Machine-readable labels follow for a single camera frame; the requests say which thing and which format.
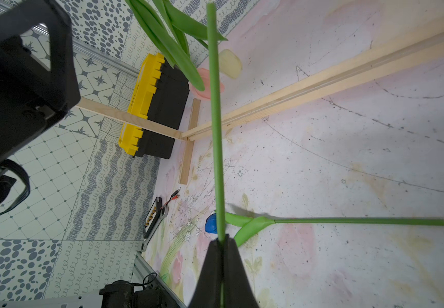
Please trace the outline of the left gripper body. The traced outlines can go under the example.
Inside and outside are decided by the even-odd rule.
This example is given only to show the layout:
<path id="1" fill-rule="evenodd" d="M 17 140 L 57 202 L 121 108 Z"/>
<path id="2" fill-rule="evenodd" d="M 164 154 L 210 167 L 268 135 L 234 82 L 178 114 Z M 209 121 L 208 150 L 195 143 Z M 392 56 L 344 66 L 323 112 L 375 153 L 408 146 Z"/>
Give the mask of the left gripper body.
<path id="1" fill-rule="evenodd" d="M 21 37 L 39 24 L 49 32 L 49 68 L 24 47 Z M 0 14 L 0 165 L 81 99 L 71 28 L 70 17 L 56 1 L 23 1 Z"/>

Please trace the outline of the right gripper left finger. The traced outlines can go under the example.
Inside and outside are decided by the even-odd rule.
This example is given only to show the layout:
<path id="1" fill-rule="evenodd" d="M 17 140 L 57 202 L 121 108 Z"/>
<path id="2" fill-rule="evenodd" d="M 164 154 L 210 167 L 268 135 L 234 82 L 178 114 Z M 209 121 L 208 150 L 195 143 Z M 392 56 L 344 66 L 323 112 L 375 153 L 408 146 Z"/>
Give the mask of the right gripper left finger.
<path id="1" fill-rule="evenodd" d="M 223 250 L 216 239 L 211 241 L 189 308 L 220 308 L 223 282 Z"/>

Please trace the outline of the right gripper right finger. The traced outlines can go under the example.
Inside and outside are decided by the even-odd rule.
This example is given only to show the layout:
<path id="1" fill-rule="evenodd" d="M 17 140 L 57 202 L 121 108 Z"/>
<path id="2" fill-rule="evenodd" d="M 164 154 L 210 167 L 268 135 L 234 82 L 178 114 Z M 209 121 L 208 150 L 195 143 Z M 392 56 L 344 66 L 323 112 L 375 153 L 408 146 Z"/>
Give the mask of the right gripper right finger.
<path id="1" fill-rule="evenodd" d="M 228 235 L 223 246 L 223 304 L 228 308 L 259 308 L 236 241 Z"/>

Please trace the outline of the blue tulip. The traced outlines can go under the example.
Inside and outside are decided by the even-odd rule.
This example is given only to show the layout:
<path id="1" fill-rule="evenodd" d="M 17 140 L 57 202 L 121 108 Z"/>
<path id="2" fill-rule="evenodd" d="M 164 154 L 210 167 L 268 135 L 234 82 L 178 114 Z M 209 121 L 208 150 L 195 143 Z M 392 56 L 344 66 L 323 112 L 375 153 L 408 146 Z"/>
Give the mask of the blue tulip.
<path id="1" fill-rule="evenodd" d="M 411 225 L 444 227 L 442 218 L 269 218 L 266 216 L 247 217 L 225 213 L 226 225 L 239 227 L 234 236 L 236 245 L 242 246 L 260 231 L 272 225 L 283 224 L 359 224 L 359 225 Z"/>

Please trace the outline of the yellow tulip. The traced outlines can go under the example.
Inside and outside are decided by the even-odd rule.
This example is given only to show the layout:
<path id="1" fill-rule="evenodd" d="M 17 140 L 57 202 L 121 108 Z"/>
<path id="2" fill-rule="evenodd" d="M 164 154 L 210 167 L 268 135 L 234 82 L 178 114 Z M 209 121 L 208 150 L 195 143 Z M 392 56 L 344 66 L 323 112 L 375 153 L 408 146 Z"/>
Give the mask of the yellow tulip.
<path id="1" fill-rule="evenodd" d="M 207 4 L 207 35 L 209 46 L 210 109 L 212 116 L 212 145 L 216 196 L 216 224 L 219 246 L 224 247 L 225 233 L 225 190 L 223 181 L 223 146 L 221 136 L 221 96 L 219 86 L 218 31 L 216 4 Z"/>

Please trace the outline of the pink tulip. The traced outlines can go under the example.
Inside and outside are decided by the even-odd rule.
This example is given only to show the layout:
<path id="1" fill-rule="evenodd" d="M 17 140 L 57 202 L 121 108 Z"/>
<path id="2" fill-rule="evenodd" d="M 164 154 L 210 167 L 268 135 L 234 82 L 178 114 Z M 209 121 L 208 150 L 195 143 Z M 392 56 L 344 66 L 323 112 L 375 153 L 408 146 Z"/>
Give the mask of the pink tulip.
<path id="1" fill-rule="evenodd" d="M 151 42 L 165 56 L 172 67 L 177 66 L 191 85 L 198 91 L 205 90 L 205 84 L 198 70 L 175 41 L 174 35 L 168 28 L 155 5 L 151 6 L 147 1 L 127 1 L 133 15 Z M 218 45 L 226 38 L 218 32 Z"/>

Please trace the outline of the white tulip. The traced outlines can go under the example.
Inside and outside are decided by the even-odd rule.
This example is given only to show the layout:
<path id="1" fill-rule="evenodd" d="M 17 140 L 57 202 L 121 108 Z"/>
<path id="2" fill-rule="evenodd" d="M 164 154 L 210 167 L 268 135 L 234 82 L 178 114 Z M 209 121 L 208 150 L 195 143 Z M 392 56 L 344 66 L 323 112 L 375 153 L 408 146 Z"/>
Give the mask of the white tulip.
<path id="1" fill-rule="evenodd" d="M 207 27 L 205 25 L 182 13 L 170 4 L 169 1 L 153 1 L 153 3 L 174 35 L 175 41 L 187 56 L 189 56 L 190 52 L 186 34 L 195 38 L 205 48 L 208 48 L 208 45 L 205 43 L 208 39 Z M 236 79 L 241 74 L 242 63 L 239 57 L 231 50 L 222 50 L 219 52 L 219 69 L 228 77 Z"/>

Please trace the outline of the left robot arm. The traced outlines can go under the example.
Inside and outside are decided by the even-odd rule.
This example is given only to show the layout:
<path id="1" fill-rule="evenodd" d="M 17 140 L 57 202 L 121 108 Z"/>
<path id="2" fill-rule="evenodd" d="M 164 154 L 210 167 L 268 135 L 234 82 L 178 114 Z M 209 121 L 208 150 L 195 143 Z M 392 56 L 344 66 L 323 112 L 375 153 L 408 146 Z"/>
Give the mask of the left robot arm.
<path id="1" fill-rule="evenodd" d="M 49 67 L 22 41 L 22 34 L 39 24 L 49 32 Z M 61 121 L 80 99 L 66 11 L 56 1 L 23 1 L 1 14 L 0 205 L 18 180 L 24 188 L 14 206 L 31 192 L 29 175 L 10 159 L 12 154 Z"/>

